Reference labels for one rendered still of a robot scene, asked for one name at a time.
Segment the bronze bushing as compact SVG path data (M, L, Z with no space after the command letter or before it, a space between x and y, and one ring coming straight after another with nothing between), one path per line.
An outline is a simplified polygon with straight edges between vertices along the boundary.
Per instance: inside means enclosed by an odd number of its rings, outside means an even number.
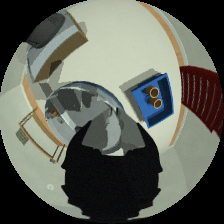
M156 102L157 101L157 102ZM159 99L159 98L150 98L150 103L156 108L156 109L158 109L158 108L160 108L161 107L161 105L162 105L162 101Z
M57 117L59 115L59 112L57 111L57 109L55 107L51 109L51 113L54 117Z
M153 92L151 93L152 89L153 89ZM146 93L149 96L151 96L152 98L156 98L159 95L159 90L158 90L158 88L150 85L150 86L146 87Z

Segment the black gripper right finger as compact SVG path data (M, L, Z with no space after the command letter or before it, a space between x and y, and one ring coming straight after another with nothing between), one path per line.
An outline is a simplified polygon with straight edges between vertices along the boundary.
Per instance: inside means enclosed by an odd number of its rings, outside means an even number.
M158 148L153 138L140 123L133 120L119 107L116 107L116 113L120 117L121 134L119 145L123 149L123 154L125 155L128 150L133 150L134 155L149 159L155 164L158 173L162 172Z

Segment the blue crate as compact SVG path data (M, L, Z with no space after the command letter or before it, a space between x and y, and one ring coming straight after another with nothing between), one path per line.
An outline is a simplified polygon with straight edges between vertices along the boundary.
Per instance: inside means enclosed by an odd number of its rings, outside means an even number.
M157 98L161 99L162 105L158 109L151 105L151 96L146 93L146 87L149 85L155 86L159 89L159 95ZM174 114L172 90L167 73L157 73L144 82L129 88L129 90L142 112L148 129Z

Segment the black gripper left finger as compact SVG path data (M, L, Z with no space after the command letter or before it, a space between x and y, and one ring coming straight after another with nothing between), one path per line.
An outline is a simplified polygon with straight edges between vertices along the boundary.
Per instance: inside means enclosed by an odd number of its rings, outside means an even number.
M112 107L109 107L93 120L87 122L71 139L62 169L67 168L68 164L76 157L83 154L93 154L94 149L102 149L107 147L109 117L112 116ZM106 128L105 128L106 127Z

